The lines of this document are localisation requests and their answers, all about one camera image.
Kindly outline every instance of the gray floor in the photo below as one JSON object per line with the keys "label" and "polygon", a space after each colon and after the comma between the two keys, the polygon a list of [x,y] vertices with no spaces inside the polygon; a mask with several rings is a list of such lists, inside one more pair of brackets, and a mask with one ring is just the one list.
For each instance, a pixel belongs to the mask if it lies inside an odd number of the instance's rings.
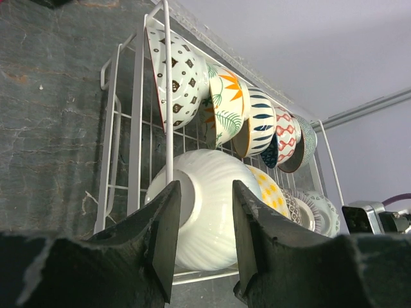
{"label": "gray floor", "polygon": [[[0,3],[0,228],[62,230],[79,239],[92,235],[107,104],[100,68],[152,8],[149,0],[81,0],[55,11],[27,0]],[[219,59],[175,21],[171,26]],[[152,72],[146,64],[143,119],[150,121]],[[133,66],[133,52],[127,49],[120,61],[118,96],[128,114]],[[158,121],[153,108],[153,123]],[[118,185],[128,180],[129,129],[130,121],[124,119]],[[149,133],[144,124],[146,149]],[[165,141],[160,129],[154,127],[152,133],[155,176],[165,163]],[[195,123],[186,133],[195,133]],[[176,155],[183,144],[176,136]],[[186,150],[196,145],[186,139]],[[146,153],[142,188],[149,180]],[[298,187],[312,185],[308,174],[296,175]],[[125,216],[126,201],[127,192],[117,190],[114,221]],[[244,307],[232,293],[237,279],[175,286],[170,307]]]}

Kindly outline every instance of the metal rack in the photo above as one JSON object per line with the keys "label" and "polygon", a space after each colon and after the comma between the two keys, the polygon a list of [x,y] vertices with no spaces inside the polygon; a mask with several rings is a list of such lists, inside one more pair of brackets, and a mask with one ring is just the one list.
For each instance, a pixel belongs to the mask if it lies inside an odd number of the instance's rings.
{"label": "metal rack", "polygon": [[[157,19],[154,18],[155,14],[160,10],[164,10],[164,20],[165,23],[162,24]],[[104,131],[104,144],[103,144],[103,157],[101,165],[101,175],[100,175],[100,192],[98,198],[98,213],[96,218],[96,224],[94,226],[94,233],[100,232],[105,228],[106,217],[111,213],[114,204],[114,194],[116,189],[127,190],[127,215],[132,214],[140,208],[141,194],[145,194],[146,189],[141,188],[141,156],[142,156],[142,130],[143,125],[148,125],[150,127],[150,149],[149,149],[149,182],[151,183],[153,172],[152,172],[152,155],[153,155],[153,129],[162,129],[161,126],[153,123],[153,108],[158,108],[151,105],[150,108],[150,121],[143,121],[143,72],[144,72],[144,45],[145,45],[145,28],[146,26],[156,26],[164,28],[166,34],[166,70],[167,70],[167,102],[172,101],[171,92],[171,43],[170,35],[173,31],[170,30],[170,16],[168,9],[167,0],[162,0],[156,7],[147,15],[145,15],[144,20],[141,24],[137,25],[137,29],[125,40],[124,43],[119,44],[113,53],[112,57],[104,64],[101,68],[100,73],[100,86],[102,90],[108,90],[108,101],[107,101],[107,115],[105,120],[105,131]],[[131,115],[122,113],[121,102],[116,95],[117,78],[118,78],[118,65],[119,56],[126,47],[129,46],[131,41],[135,40],[136,50],[135,50],[135,62],[134,62],[134,82],[133,82],[133,96],[132,96],[132,113]],[[196,51],[196,53],[202,55],[207,62],[218,64],[224,66],[219,61],[215,60],[213,57],[209,56],[199,48],[197,48],[192,43],[188,44]],[[106,81],[106,71],[110,67],[110,76],[108,81]],[[152,90],[152,94],[156,95],[155,89]],[[278,103],[276,100],[272,100],[274,106],[281,106],[287,110],[289,108]],[[172,104],[167,104],[167,117],[172,118]],[[114,127],[114,115],[116,115],[115,127]],[[131,120],[131,132],[130,132],[130,161],[128,167],[128,186],[116,185],[117,168],[118,168],[118,157],[119,157],[119,143],[120,143],[120,128],[122,118],[128,118]],[[173,121],[167,121],[167,132],[172,132]],[[321,121],[318,120],[318,124],[321,127],[324,140],[328,149],[329,157],[331,160],[331,165],[333,166],[333,172],[337,184],[337,189],[340,194],[340,201],[344,204],[342,199],[342,194],[338,182],[337,172],[335,170],[331,150],[328,145],[328,140],[326,133]],[[174,136],[181,136],[183,139],[183,152],[186,151],[186,141],[197,142],[197,149],[206,148],[204,141],[200,140],[198,135],[198,121],[197,126],[197,136],[192,136],[186,134],[186,127],[183,127],[181,131],[175,131],[173,133],[166,134],[166,181],[169,183],[172,181],[173,176],[173,138]],[[233,151],[233,146],[230,142],[223,144],[220,149],[230,155],[236,156]],[[293,174],[286,174],[281,172],[279,169],[269,169],[262,161],[258,158],[245,158],[242,159],[247,164],[251,164],[254,167],[262,169],[264,172],[268,173],[274,180],[283,187],[295,188],[295,179]],[[315,158],[313,158],[309,164],[311,177],[313,180],[314,189],[323,193],[322,184],[320,181],[319,170]],[[173,284],[184,284],[189,282],[197,282],[201,280],[213,279],[226,277],[230,275],[238,274],[238,270],[234,267],[227,268],[217,272],[197,272],[197,271],[186,271],[184,269],[176,268]]]}

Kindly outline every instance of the wire shelf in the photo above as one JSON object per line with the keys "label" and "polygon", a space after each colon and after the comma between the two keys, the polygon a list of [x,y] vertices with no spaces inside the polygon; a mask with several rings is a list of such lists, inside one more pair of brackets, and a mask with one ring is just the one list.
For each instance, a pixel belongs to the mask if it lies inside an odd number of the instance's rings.
{"label": "wire shelf", "polygon": [[[154,15],[161,9],[164,10],[165,25],[154,19]],[[172,180],[172,170],[173,170],[173,158],[177,155],[183,154],[189,150],[196,150],[201,148],[207,148],[205,141],[202,139],[202,134],[199,134],[199,120],[196,115],[195,118],[185,127],[180,130],[174,131],[173,133],[166,134],[166,151],[165,155],[159,155],[157,149],[153,148],[154,140],[153,137],[158,136],[155,132],[162,132],[162,127],[160,124],[154,121],[154,112],[157,106],[157,91],[153,83],[151,91],[151,102],[150,102],[150,120],[143,119],[143,73],[144,73],[144,45],[145,42],[145,28],[146,25],[155,26],[157,28],[161,27],[166,33],[166,65],[169,66],[167,73],[168,81],[171,81],[171,55],[170,55],[170,33],[174,33],[170,30],[170,17],[168,15],[168,2],[163,0],[156,5],[153,11],[146,15],[142,24],[138,25],[137,30],[127,38],[127,40],[119,44],[112,55],[112,57],[105,63],[101,68],[100,73],[100,86],[102,90],[108,90],[108,101],[107,101],[107,114],[105,120],[105,131],[104,131],[104,144],[103,144],[103,157],[101,165],[101,175],[100,175],[100,192],[98,198],[98,213],[96,218],[96,224],[94,226],[94,233],[100,232],[105,229],[106,218],[110,217],[114,206],[114,197],[116,190],[122,190],[127,192],[127,215],[132,214],[141,206],[141,200],[145,196],[148,186],[150,184],[159,168],[166,165],[167,182]],[[116,94],[117,89],[117,79],[118,79],[118,67],[119,67],[119,56],[126,48],[130,48],[131,41],[135,40],[136,50],[135,52],[135,62],[134,62],[134,80],[133,80],[133,95],[132,95],[132,109],[131,114],[122,112],[122,104],[120,99]],[[196,51],[196,53],[202,55],[205,60],[212,64],[221,64],[219,61],[209,56],[199,48],[197,48],[192,43],[188,44]],[[108,81],[106,81],[106,72],[110,68],[110,76]],[[247,80],[244,80],[248,85],[252,85]],[[275,100],[272,100],[273,106],[281,106],[287,110],[287,106],[279,104]],[[168,104],[168,118],[172,117],[171,105]],[[120,137],[121,137],[121,123],[122,120],[128,119],[131,121],[130,127],[130,146],[129,146],[129,163],[128,163],[128,185],[117,185],[117,170],[118,170],[118,160],[119,160],[119,147],[120,147]],[[167,121],[169,125],[172,125],[173,121]],[[323,136],[325,136],[325,141],[327,143],[326,134],[319,121]],[[172,127],[167,127],[168,132],[172,132]],[[143,136],[148,135],[148,149],[144,148],[146,146],[142,144]],[[175,145],[182,145],[179,148],[175,148]],[[234,157],[239,158],[234,152],[234,147],[232,142],[227,142],[220,146],[218,150],[230,154]],[[148,173],[146,171],[147,166],[142,166],[142,152],[144,155],[148,155]],[[332,161],[331,151],[329,150],[329,156]],[[260,156],[255,156],[252,158],[241,159],[244,163],[250,164],[257,167],[268,175],[270,175],[281,187],[286,188],[303,188],[303,189],[314,189],[323,193],[322,184],[320,181],[319,170],[315,158],[311,160],[308,165],[309,174],[309,187],[301,187],[298,179],[295,178],[295,174],[286,174],[280,171],[278,168],[269,169],[267,168]],[[335,171],[335,178],[337,183],[337,188],[340,191],[337,172]],[[234,267],[223,269],[217,272],[194,272],[187,271],[176,267],[173,285],[184,284],[190,282],[197,282],[202,280],[226,277],[230,275],[238,274],[238,270]]]}

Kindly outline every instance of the ribbed white bowl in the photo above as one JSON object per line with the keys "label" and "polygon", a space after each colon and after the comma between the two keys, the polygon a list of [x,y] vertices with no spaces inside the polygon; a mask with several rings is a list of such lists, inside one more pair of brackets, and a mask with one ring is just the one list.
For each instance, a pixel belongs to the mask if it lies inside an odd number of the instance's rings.
{"label": "ribbed white bowl", "polygon": [[[251,171],[238,159],[216,150],[189,151],[174,158],[174,180],[182,200],[175,263],[197,271],[214,271],[237,261],[232,217],[232,181],[241,180],[260,200]],[[165,187],[163,168],[146,194],[151,201]]]}

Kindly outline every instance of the white wire rack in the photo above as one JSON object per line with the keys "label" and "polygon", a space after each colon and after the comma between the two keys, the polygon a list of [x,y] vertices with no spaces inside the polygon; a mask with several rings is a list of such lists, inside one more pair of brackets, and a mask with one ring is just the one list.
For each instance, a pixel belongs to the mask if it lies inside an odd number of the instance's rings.
{"label": "white wire rack", "polygon": [[[159,22],[154,18],[154,15],[160,10],[164,11],[164,24]],[[170,30],[170,16],[168,10],[167,0],[162,0],[156,7],[147,15],[145,15],[144,20],[141,24],[137,25],[135,32],[133,32],[124,43],[119,44],[116,48],[112,57],[104,64],[101,68],[100,73],[100,85],[102,90],[109,91],[108,101],[107,101],[107,115],[105,120],[105,131],[104,131],[104,143],[103,143],[103,157],[101,165],[101,175],[100,175],[100,192],[98,198],[98,213],[96,218],[96,224],[94,226],[94,233],[100,232],[105,229],[106,217],[111,213],[114,206],[114,195],[116,189],[127,190],[127,215],[132,214],[140,208],[141,195],[145,194],[146,189],[141,188],[141,156],[142,156],[142,131],[143,125],[147,125],[150,128],[150,147],[149,147],[149,183],[153,178],[153,130],[160,129],[162,127],[153,123],[153,108],[158,108],[157,104],[153,103],[150,108],[150,121],[143,120],[143,72],[144,72],[144,45],[145,43],[145,28],[146,26],[155,26],[157,28],[162,28],[166,34],[166,71],[167,71],[167,102],[171,102],[171,43],[170,35],[174,33]],[[117,78],[118,78],[118,65],[119,56],[126,47],[129,46],[131,41],[135,40],[135,62],[134,62],[134,82],[133,82],[133,96],[132,96],[132,111],[131,115],[122,113],[121,102],[116,95]],[[215,60],[213,57],[209,56],[199,48],[197,48],[192,43],[188,44],[196,51],[196,53],[202,55],[207,62],[212,64],[222,65],[219,61]],[[110,76],[108,81],[106,81],[106,71],[110,66]],[[152,90],[153,97],[156,96],[155,89]],[[287,106],[283,106],[272,100],[274,106],[282,106],[287,109]],[[172,104],[167,103],[167,117],[172,118]],[[114,115],[116,115],[115,127],[114,127]],[[129,149],[129,165],[128,165],[128,186],[116,185],[117,179],[117,168],[118,168],[118,157],[119,157],[119,144],[120,144],[120,128],[122,118],[128,118],[131,120],[131,131],[130,131],[130,149]],[[167,121],[167,132],[173,132],[172,127],[173,121]],[[331,165],[333,166],[334,176],[337,184],[337,189],[340,194],[340,201],[342,204],[343,199],[341,195],[340,186],[338,183],[337,172],[333,163],[333,158],[331,155],[331,150],[328,145],[326,133],[321,121],[319,124],[322,128],[324,140],[328,149],[329,157],[331,160]],[[187,150],[187,144],[190,142],[197,145],[197,149],[206,148],[206,144],[198,134],[198,118],[196,119],[197,133],[196,136],[186,134],[186,127],[182,128],[182,131],[176,131],[173,133],[166,134],[166,181],[169,183],[173,180],[173,138],[175,136],[182,137],[182,151]],[[231,142],[223,144],[220,149],[228,154],[236,156],[233,151],[233,146]],[[282,173],[279,169],[269,169],[264,163],[259,159],[259,157],[245,158],[244,163],[251,164],[254,167],[258,167],[264,172],[268,173],[280,186],[295,188],[295,180],[293,174]],[[317,162],[313,158],[309,164],[310,173],[312,177],[313,188],[321,193],[323,193],[322,184],[320,181],[319,170],[317,167]],[[214,279],[220,277],[226,277],[230,275],[238,274],[236,267],[227,268],[217,272],[197,272],[197,271],[187,271],[181,268],[175,269],[175,275],[173,280],[173,285],[184,284],[190,282],[197,282],[207,279]]]}

